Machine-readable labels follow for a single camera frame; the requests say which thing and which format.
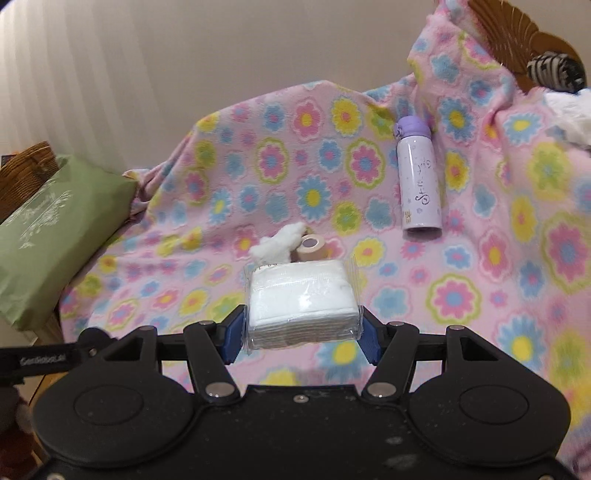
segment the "pink floral blanket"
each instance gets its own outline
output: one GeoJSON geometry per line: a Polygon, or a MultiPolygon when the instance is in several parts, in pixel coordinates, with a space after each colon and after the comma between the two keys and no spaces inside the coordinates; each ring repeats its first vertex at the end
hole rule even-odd
{"type": "MultiPolygon", "coordinates": [[[[355,254],[383,322],[467,325],[558,387],[572,410],[561,459],[591,478],[589,156],[562,140],[543,91],[523,95],[479,44],[460,0],[428,18],[408,62],[414,74],[366,93],[314,82],[233,105],[129,172],[134,216],[65,292],[65,338],[219,322],[245,301],[249,248],[303,220],[331,257],[355,254]],[[409,114],[434,132],[444,233],[432,241],[401,231],[392,126],[409,114]]],[[[421,364],[416,382],[438,367],[421,364]]],[[[166,368],[190,387],[184,365],[166,368]]],[[[230,369],[241,387],[361,385],[372,371],[354,342],[241,354],[230,369]]]]}

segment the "flower pattern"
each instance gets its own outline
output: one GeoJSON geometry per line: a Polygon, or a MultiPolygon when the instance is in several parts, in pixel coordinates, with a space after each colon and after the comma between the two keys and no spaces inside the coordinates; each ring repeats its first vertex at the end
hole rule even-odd
{"type": "Polygon", "coordinates": [[[439,104],[439,115],[447,135],[453,137],[456,142],[472,142],[476,127],[474,116],[467,104],[458,99],[444,98],[439,104]]]}
{"type": "Polygon", "coordinates": [[[591,231],[585,220],[557,213],[541,236],[542,256],[560,288],[573,294],[591,284],[591,231]]]}
{"type": "Polygon", "coordinates": [[[357,104],[348,97],[337,98],[330,110],[333,126],[343,137],[352,137],[361,129],[363,122],[357,104]]]}
{"type": "Polygon", "coordinates": [[[384,243],[374,237],[367,237],[357,242],[353,256],[360,267],[373,267],[381,262],[386,252],[384,243]]]}
{"type": "Polygon", "coordinates": [[[512,271],[513,265],[507,250],[507,240],[502,233],[494,230],[485,232],[478,242],[480,270],[492,281],[503,281],[512,271]]]}
{"type": "Polygon", "coordinates": [[[324,113],[314,99],[307,98],[295,106],[291,127],[300,141],[307,142],[318,138],[323,122],[324,113]]]}
{"type": "Polygon", "coordinates": [[[298,185],[297,205],[302,216],[307,222],[320,222],[328,215],[331,205],[326,181],[316,175],[300,180],[298,185]]]}
{"type": "Polygon", "coordinates": [[[347,172],[358,187],[370,190],[379,185],[384,179],[385,166],[379,147],[370,140],[360,138],[347,149],[347,172]]]}
{"type": "Polygon", "coordinates": [[[244,260],[245,258],[248,258],[248,251],[257,243],[258,236],[252,225],[236,228],[236,235],[234,237],[234,242],[232,243],[234,258],[236,260],[244,260]]]}
{"type": "Polygon", "coordinates": [[[435,321],[466,325],[480,315],[480,292],[466,277],[448,274],[427,292],[427,308],[435,321]]]}
{"type": "Polygon", "coordinates": [[[287,175],[289,155],[281,140],[264,139],[256,149],[255,167],[264,183],[281,183],[287,175]]]}
{"type": "Polygon", "coordinates": [[[544,332],[531,316],[519,314],[499,325],[496,341],[505,353],[530,370],[542,370],[546,352],[544,332]]]}

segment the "yellow flower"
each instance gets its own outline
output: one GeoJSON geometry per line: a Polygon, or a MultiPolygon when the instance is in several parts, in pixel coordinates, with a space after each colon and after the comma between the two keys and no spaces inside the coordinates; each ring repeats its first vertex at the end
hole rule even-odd
{"type": "Polygon", "coordinates": [[[105,275],[115,273],[117,271],[117,257],[114,255],[103,255],[98,261],[99,270],[105,275]]]}
{"type": "Polygon", "coordinates": [[[517,240],[528,243],[535,236],[538,220],[535,209],[528,197],[521,195],[511,204],[511,226],[517,240]]]}
{"type": "Polygon", "coordinates": [[[377,238],[364,238],[353,249],[353,256],[360,267],[373,267],[377,265],[385,253],[385,247],[377,238]]]}
{"type": "Polygon", "coordinates": [[[297,373],[288,368],[273,370],[267,374],[260,382],[260,385],[277,385],[279,387],[297,387],[301,385],[297,378],[297,373]]]}
{"type": "Polygon", "coordinates": [[[210,305],[207,319],[219,323],[241,303],[244,303],[243,292],[230,293],[210,305]]]}
{"type": "Polygon", "coordinates": [[[418,62],[416,60],[408,59],[407,61],[408,66],[414,73],[414,77],[417,80],[418,85],[421,86],[423,84],[423,80],[425,79],[425,75],[423,75],[421,67],[418,65],[418,62]]]}
{"type": "Polygon", "coordinates": [[[365,116],[366,122],[380,140],[392,140],[394,135],[394,116],[385,107],[370,105],[365,116]]]}
{"type": "Polygon", "coordinates": [[[571,166],[564,150],[555,142],[536,145],[527,173],[534,193],[541,200],[563,200],[569,192],[571,166]]]}
{"type": "Polygon", "coordinates": [[[103,289],[103,284],[100,277],[88,274],[84,280],[78,285],[78,293],[83,297],[96,297],[103,289]]]}
{"type": "Polygon", "coordinates": [[[344,137],[352,137],[361,129],[361,112],[350,98],[336,99],[330,113],[335,130],[344,137]]]}
{"type": "Polygon", "coordinates": [[[173,254],[177,245],[178,235],[167,235],[162,238],[159,246],[156,247],[156,254],[161,257],[168,257],[173,254]]]}
{"type": "Polygon", "coordinates": [[[202,237],[201,228],[197,226],[181,238],[181,246],[184,250],[197,250],[201,247],[202,237]]]}
{"type": "Polygon", "coordinates": [[[183,317],[186,317],[187,315],[195,315],[203,309],[208,298],[209,295],[206,290],[197,288],[191,291],[181,303],[181,306],[178,309],[179,314],[183,317]]]}
{"type": "Polygon", "coordinates": [[[195,144],[195,163],[197,168],[211,168],[216,164],[216,147],[209,140],[195,144]]]}
{"type": "Polygon", "coordinates": [[[332,224],[340,235],[350,235],[361,226],[361,213],[353,202],[341,202],[335,206],[332,224]]]}
{"type": "Polygon", "coordinates": [[[220,112],[212,113],[211,115],[204,116],[199,122],[197,122],[197,128],[201,130],[201,132],[207,134],[211,133],[216,129],[219,120],[220,112]]]}
{"type": "Polygon", "coordinates": [[[449,151],[445,157],[445,181],[447,188],[461,192],[470,180],[470,167],[466,159],[455,151],[449,151]]]}

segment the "water bottle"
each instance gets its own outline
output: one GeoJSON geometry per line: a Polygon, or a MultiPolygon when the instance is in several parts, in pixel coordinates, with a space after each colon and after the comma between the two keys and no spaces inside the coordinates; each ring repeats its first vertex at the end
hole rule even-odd
{"type": "Polygon", "coordinates": [[[405,116],[395,126],[402,229],[441,230],[439,182],[429,126],[417,116],[405,116]]]}

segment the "plastic wrapper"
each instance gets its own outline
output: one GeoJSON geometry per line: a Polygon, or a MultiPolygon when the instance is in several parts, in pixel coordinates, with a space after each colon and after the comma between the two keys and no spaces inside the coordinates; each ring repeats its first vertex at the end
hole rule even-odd
{"type": "Polygon", "coordinates": [[[263,265],[247,278],[247,351],[360,338],[353,258],[263,265]]]}

